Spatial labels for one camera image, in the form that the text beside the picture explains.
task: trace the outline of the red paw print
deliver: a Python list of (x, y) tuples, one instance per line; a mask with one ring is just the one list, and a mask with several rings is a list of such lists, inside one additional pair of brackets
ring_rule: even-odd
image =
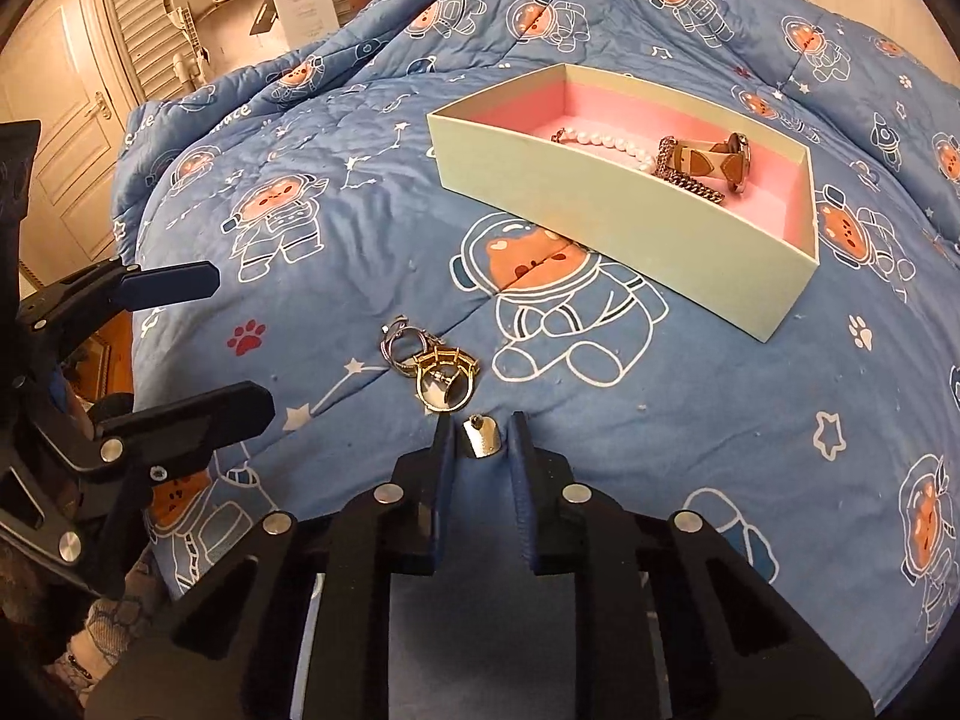
[(256, 319), (251, 319), (246, 325), (234, 327), (233, 338), (227, 341), (227, 346), (233, 349), (237, 357), (243, 357), (248, 351), (262, 346), (260, 336), (266, 331), (267, 325), (257, 324)]

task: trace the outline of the wooden door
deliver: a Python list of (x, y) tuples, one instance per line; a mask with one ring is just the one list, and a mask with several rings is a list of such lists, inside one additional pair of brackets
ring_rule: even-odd
[(20, 259), (44, 284), (112, 253), (125, 127), (94, 58), (90, 1), (36, 0), (0, 55), (0, 119), (42, 123)]

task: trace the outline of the leather watch strap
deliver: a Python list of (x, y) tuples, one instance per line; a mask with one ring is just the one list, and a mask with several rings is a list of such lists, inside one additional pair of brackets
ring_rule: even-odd
[(749, 170), (747, 155), (738, 148), (736, 135), (726, 143), (678, 141), (673, 153), (674, 170), (687, 175), (723, 178), (731, 187), (743, 184)]

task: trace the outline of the open box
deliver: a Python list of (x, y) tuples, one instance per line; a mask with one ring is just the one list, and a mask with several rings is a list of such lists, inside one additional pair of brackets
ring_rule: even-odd
[[(427, 116), (443, 186), (606, 254), (767, 341), (819, 264), (806, 146), (649, 81), (554, 65)], [(612, 148), (551, 143), (561, 127), (626, 138), (750, 141), (743, 194), (715, 205)]]

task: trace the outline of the pearl bracelet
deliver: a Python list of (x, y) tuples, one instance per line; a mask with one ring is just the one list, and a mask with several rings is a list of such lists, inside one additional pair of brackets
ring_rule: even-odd
[(624, 138), (614, 138), (613, 135), (604, 135), (600, 132), (586, 132), (585, 130), (576, 130), (573, 127), (564, 127), (558, 129), (554, 135), (550, 136), (553, 143), (568, 143), (576, 141), (581, 146), (603, 146), (604, 148), (615, 148), (617, 151), (623, 151), (627, 156), (637, 158), (637, 168), (642, 172), (651, 173), (656, 170), (656, 160), (644, 151), (637, 148), (637, 144)]

